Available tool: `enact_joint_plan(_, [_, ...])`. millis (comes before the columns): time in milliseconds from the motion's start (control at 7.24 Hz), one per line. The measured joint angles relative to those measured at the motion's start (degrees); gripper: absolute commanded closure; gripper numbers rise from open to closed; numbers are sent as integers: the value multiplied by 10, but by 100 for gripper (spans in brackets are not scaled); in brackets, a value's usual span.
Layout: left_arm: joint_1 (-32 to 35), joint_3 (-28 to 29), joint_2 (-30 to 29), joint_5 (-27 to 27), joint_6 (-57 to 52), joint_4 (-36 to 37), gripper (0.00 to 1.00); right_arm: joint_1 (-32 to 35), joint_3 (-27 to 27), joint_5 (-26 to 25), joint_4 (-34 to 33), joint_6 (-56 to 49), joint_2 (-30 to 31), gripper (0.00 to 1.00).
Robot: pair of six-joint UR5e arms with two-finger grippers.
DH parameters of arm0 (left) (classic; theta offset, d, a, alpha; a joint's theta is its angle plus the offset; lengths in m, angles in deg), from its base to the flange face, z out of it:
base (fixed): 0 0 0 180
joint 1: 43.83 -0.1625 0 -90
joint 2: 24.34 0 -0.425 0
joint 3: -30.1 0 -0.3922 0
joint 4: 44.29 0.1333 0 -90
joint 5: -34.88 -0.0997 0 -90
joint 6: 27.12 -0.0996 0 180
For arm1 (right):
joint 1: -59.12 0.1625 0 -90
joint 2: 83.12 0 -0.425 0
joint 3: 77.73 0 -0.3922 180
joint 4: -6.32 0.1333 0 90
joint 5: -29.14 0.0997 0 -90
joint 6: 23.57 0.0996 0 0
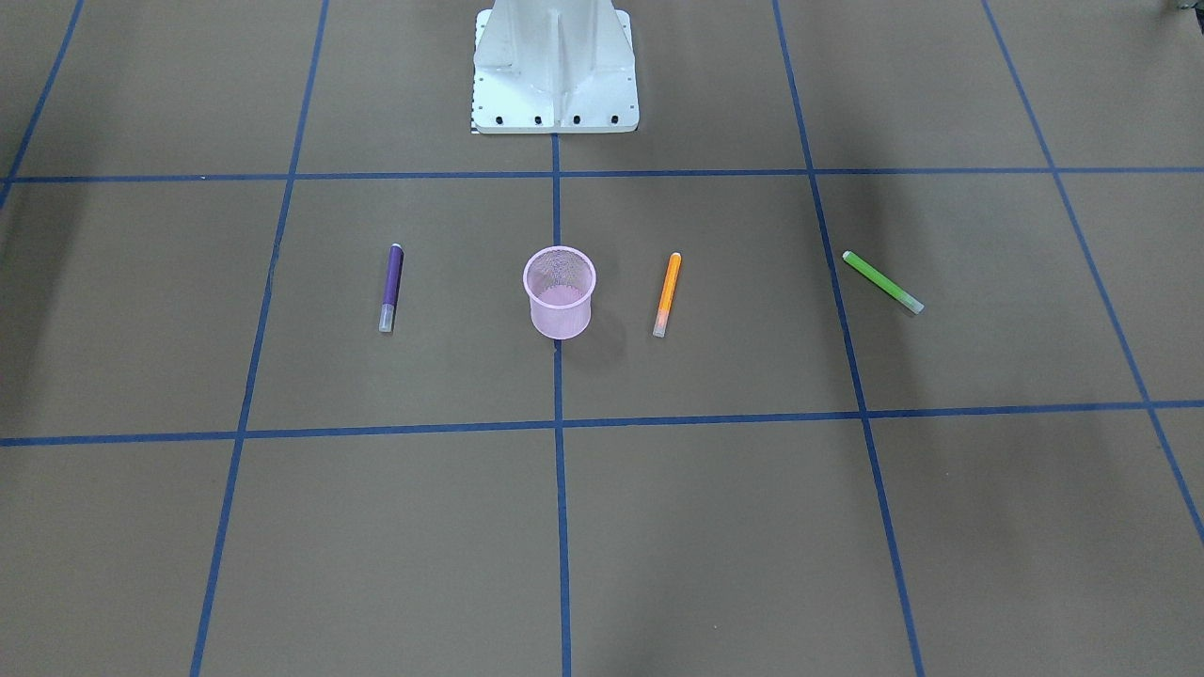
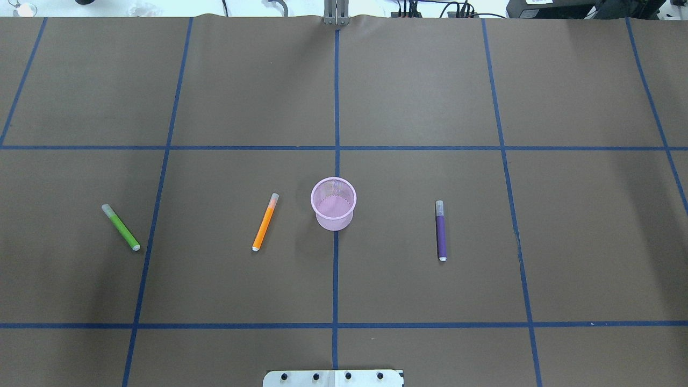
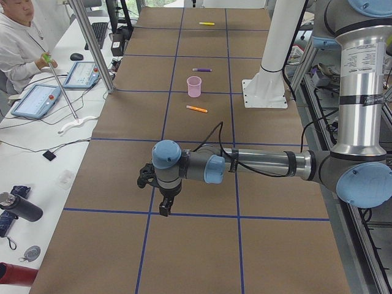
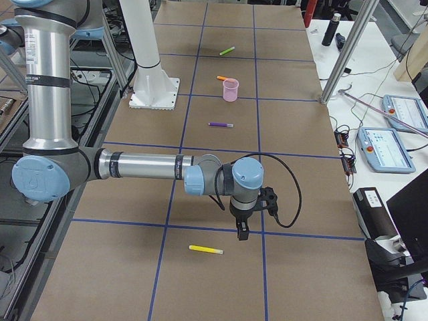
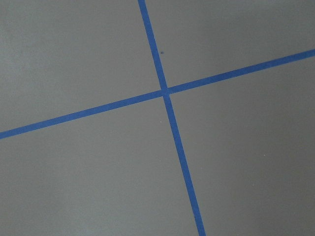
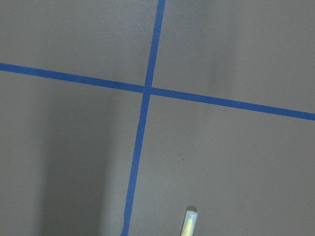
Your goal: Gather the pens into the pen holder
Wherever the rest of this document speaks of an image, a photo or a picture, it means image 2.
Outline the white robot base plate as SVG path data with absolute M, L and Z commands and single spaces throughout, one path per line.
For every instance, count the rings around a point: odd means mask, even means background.
M 404 386 L 402 370 L 273 370 L 263 386 Z

